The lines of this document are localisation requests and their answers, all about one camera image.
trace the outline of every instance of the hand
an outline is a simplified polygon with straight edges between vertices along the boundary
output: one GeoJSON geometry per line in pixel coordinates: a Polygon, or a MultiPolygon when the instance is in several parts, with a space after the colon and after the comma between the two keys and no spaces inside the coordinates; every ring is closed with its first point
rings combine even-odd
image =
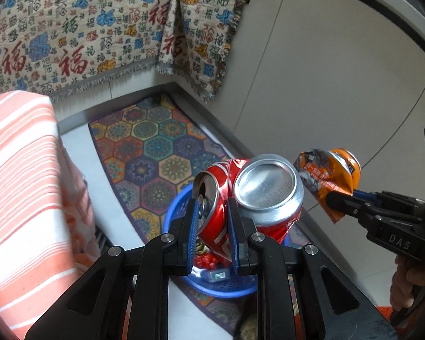
{"type": "Polygon", "coordinates": [[[407,260],[402,256],[397,256],[395,263],[398,266],[390,287],[390,305],[394,310],[400,311],[413,305],[413,286],[425,286],[425,265],[408,268],[407,260]]]}

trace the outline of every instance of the pink striped fabric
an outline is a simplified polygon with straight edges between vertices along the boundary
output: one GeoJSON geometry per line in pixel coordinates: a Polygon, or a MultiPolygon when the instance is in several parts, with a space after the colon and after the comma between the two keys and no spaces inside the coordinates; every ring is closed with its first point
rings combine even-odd
{"type": "Polygon", "coordinates": [[[19,339],[100,255],[48,97],[0,95],[0,316],[19,339]]]}

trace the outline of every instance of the can top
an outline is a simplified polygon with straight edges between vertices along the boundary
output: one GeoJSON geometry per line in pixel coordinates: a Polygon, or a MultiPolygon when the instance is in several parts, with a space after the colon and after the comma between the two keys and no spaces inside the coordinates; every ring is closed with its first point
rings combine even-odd
{"type": "Polygon", "coordinates": [[[192,190],[194,198],[201,205],[201,215],[198,216],[198,231],[201,233],[211,216],[214,214],[219,198],[219,184],[209,171],[201,171],[195,177],[192,190]]]}
{"type": "Polygon", "coordinates": [[[276,154],[251,159],[234,184],[234,197],[256,226],[271,226],[302,206],[304,189],[294,166],[276,154]]]}

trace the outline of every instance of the red coca-cola can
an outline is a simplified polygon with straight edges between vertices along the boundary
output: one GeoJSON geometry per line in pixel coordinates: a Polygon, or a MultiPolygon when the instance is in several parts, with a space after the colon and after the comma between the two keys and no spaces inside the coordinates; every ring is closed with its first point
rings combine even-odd
{"type": "Polygon", "coordinates": [[[232,196],[233,184],[247,160],[223,160],[199,172],[194,180],[193,198],[203,210],[198,237],[220,256],[230,259],[225,203],[232,196]]]}
{"type": "Polygon", "coordinates": [[[200,172],[193,198],[203,206],[198,237],[220,256],[230,259],[225,204],[236,198],[242,216],[279,243],[299,218],[304,189],[299,174],[283,157],[264,154],[251,160],[225,160],[200,172]]]}
{"type": "Polygon", "coordinates": [[[300,217],[304,188],[288,160],[262,154],[249,160],[236,177],[233,196],[241,216],[251,218],[260,233],[280,244],[300,217]]]}

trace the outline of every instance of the orange crushed can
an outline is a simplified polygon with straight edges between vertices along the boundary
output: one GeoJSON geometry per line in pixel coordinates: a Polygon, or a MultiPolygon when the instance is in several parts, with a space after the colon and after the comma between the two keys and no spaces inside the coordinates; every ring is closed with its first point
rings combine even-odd
{"type": "Polygon", "coordinates": [[[351,152],[344,150],[343,148],[336,148],[330,151],[340,157],[343,161],[345,161],[345,164],[348,167],[349,172],[351,173],[352,188],[357,189],[357,187],[359,186],[361,171],[359,161],[357,161],[357,159],[351,152]]]}
{"type": "Polygon", "coordinates": [[[360,179],[360,164],[347,150],[337,148],[331,151],[314,149],[302,152],[294,163],[302,183],[336,223],[344,214],[326,205],[330,191],[352,195],[360,179]]]}

